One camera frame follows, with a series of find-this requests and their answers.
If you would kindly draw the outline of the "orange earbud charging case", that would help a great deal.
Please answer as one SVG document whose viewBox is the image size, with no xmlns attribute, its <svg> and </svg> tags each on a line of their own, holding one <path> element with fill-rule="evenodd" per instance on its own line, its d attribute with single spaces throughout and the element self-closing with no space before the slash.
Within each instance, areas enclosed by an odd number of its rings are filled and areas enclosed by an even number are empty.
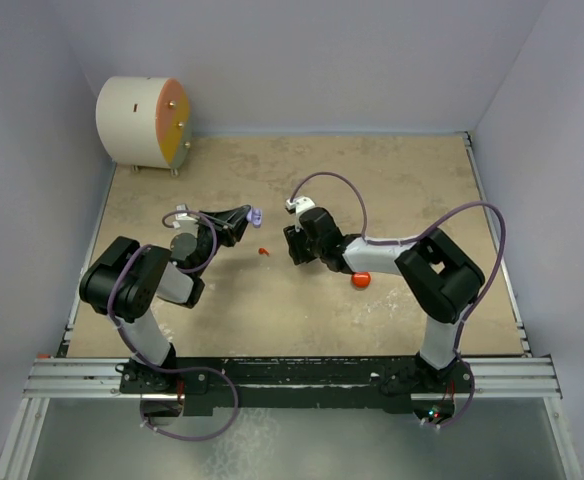
<svg viewBox="0 0 584 480">
<path fill-rule="evenodd" d="M 351 283 L 357 289 L 366 289 L 371 284 L 369 272 L 356 272 L 351 275 Z"/>
</svg>

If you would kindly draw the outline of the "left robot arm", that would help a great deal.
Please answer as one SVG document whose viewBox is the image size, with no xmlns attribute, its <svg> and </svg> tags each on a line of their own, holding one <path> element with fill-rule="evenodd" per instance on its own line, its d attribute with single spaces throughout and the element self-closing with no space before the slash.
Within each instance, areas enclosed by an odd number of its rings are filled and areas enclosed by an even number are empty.
<svg viewBox="0 0 584 480">
<path fill-rule="evenodd" d="M 119 236 L 83 275 L 81 301 L 109 318 L 131 363 L 144 366 L 143 381 L 154 391 L 173 388 L 178 369 L 175 348 L 151 310 L 153 300 L 193 308 L 205 289 L 203 273 L 219 249 L 235 246 L 249 225 L 261 226 L 262 217 L 251 205 L 217 212 L 180 206 L 161 219 L 177 232 L 170 247 Z"/>
</svg>

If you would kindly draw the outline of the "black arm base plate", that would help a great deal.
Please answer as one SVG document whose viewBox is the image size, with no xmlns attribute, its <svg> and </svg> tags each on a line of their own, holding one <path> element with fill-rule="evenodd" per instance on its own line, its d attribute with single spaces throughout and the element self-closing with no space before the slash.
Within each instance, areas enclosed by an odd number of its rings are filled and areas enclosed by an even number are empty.
<svg viewBox="0 0 584 480">
<path fill-rule="evenodd" d="M 170 400 L 186 416 L 220 408 L 374 409 L 390 414 L 453 415 L 474 390 L 468 365 L 436 371 L 417 356 L 179 357 L 161 374 L 131 360 L 116 365 L 120 391 Z"/>
</svg>

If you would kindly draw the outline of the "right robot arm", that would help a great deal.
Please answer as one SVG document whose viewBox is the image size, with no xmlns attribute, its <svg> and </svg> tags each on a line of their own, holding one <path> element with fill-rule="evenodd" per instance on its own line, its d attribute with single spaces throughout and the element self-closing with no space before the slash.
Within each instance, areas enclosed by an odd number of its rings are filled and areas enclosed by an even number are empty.
<svg viewBox="0 0 584 480">
<path fill-rule="evenodd" d="M 336 273 L 382 273 L 404 279 L 426 313 L 418 352 L 418 383 L 439 391 L 452 379 L 462 316 L 478 300 L 485 283 L 482 270 L 442 230 L 419 240 L 369 239 L 345 235 L 332 215 L 312 201 L 287 201 L 295 224 L 284 229 L 296 265 L 320 260 Z"/>
</svg>

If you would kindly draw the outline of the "purple earbud charging case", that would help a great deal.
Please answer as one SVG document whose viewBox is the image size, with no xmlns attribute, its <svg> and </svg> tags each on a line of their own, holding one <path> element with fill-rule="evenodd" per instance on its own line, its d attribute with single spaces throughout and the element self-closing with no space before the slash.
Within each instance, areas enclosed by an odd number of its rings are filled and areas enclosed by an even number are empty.
<svg viewBox="0 0 584 480">
<path fill-rule="evenodd" d="M 248 222 L 251 223 L 255 228 L 261 227 L 262 218 L 263 218 L 263 213 L 262 213 L 262 210 L 259 208 L 251 208 L 246 216 L 246 219 L 248 220 Z"/>
</svg>

